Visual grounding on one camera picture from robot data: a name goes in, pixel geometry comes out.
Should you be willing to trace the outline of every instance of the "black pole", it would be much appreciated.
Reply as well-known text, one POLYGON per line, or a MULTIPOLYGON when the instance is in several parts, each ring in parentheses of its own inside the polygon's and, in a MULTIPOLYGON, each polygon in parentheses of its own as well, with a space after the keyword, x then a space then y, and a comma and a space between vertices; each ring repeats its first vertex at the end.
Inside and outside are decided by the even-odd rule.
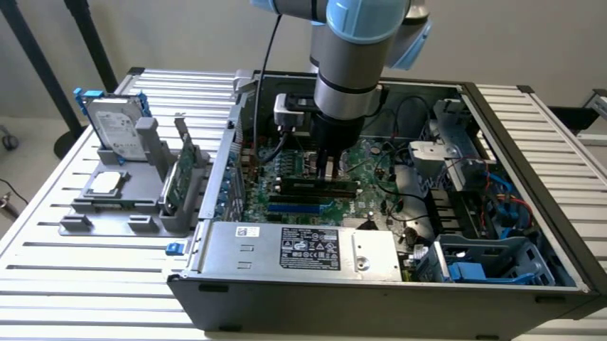
POLYGON ((91 17, 91 11, 89 9, 89 1, 65 0, 65 2, 67 9, 70 9, 70 12, 73 13, 78 28, 81 29, 81 34, 87 44, 91 57, 94 58, 95 67, 98 68, 106 90, 114 92, 118 88, 117 75, 114 74, 113 65, 110 65, 103 43, 95 28, 94 18, 91 17))
MULTIPOLYGON (((42 52, 41 45, 38 44, 36 38, 31 34, 28 23, 24 20, 22 12, 19 11, 16 0, 0 0, 0 11, 2 14, 4 14, 12 33, 18 37, 23 51, 28 56, 31 65, 35 67, 38 76, 41 77, 45 87, 47 88, 59 113, 65 118, 67 127, 70 128, 70 133, 66 134, 67 138, 62 137, 67 140, 63 141, 65 145, 62 145, 67 153, 71 148, 71 144, 74 144, 83 134, 83 126, 78 121, 78 116, 74 113, 70 101, 67 100, 65 91, 62 90, 62 85, 59 84, 54 70, 51 69, 45 53, 42 52)), ((55 153, 58 153, 58 144, 55 144, 55 153)))

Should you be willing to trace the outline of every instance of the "robotic arm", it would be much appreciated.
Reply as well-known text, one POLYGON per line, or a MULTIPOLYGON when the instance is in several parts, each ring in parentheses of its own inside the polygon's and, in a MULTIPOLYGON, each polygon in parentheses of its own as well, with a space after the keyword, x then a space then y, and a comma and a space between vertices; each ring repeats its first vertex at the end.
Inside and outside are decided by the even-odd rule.
POLYGON ((409 70, 431 29, 425 0, 251 0, 275 13, 314 22, 310 61, 319 68, 310 135, 317 167, 357 144, 386 66, 409 70))

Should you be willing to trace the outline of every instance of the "white wall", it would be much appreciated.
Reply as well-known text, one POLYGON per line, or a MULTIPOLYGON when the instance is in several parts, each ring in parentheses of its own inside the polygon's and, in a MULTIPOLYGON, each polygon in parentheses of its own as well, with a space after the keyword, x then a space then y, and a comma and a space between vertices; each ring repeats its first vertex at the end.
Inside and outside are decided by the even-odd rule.
MULTIPOLYGON (((90 0, 119 79, 131 66, 237 70, 262 63, 274 15, 249 0, 90 0)), ((427 0, 435 27, 411 72, 390 76, 531 85, 545 102, 578 105, 607 87, 606 0, 427 0)), ((102 83, 62 0, 19 0, 70 96, 102 83)), ((286 18, 270 68, 309 68, 310 24, 286 18)), ((0 115, 57 117, 0 18, 0 115)))

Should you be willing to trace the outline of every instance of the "aluminum workbench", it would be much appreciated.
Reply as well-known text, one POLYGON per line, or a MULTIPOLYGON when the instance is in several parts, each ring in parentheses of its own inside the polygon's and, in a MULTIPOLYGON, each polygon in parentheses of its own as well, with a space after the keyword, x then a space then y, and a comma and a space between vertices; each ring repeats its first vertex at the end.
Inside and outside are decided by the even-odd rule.
MULTIPOLYGON (((173 117, 186 113, 193 138, 215 157, 233 79, 227 73, 146 70, 127 76, 117 93, 145 91, 173 149, 182 145, 173 117)), ((534 94, 517 87, 479 89, 607 268, 605 168, 534 94)), ((0 340, 326 340, 197 330, 166 285, 167 273, 186 265, 165 255, 171 239, 59 235, 59 221, 98 165, 98 146, 90 127, 0 241, 0 340)), ((517 340, 607 340, 607 310, 581 321, 551 321, 517 340)))

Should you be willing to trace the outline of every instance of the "green circuit board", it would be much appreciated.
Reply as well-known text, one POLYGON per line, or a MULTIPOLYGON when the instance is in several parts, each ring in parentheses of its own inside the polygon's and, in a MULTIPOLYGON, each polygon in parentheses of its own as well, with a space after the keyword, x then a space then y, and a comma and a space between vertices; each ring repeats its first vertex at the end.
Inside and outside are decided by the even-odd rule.
MULTIPOLYGON (((355 198, 327 198, 329 203, 322 205, 321 214, 269 212, 270 196, 277 195, 274 190, 277 177, 315 179, 315 168, 305 161, 314 152, 282 151, 274 162, 265 165, 263 170, 257 172, 257 176, 253 174, 249 176, 245 221, 342 226, 345 218, 366 219, 370 212, 379 215, 382 201, 387 200, 393 204, 398 200, 397 196, 386 194, 377 185, 379 180, 375 176, 375 169, 385 152, 374 155, 370 149, 379 146, 379 142, 365 139, 346 152, 341 162, 341 176, 337 180, 357 182, 361 191, 355 198), (282 216, 281 221, 277 221, 277 215, 282 216)), ((261 148, 262 155, 270 151, 271 148, 261 148)), ((385 158, 379 169, 387 172, 389 167, 390 158, 385 158)), ((382 180, 383 187, 397 191, 395 183, 387 181, 386 178, 387 176, 382 180)))

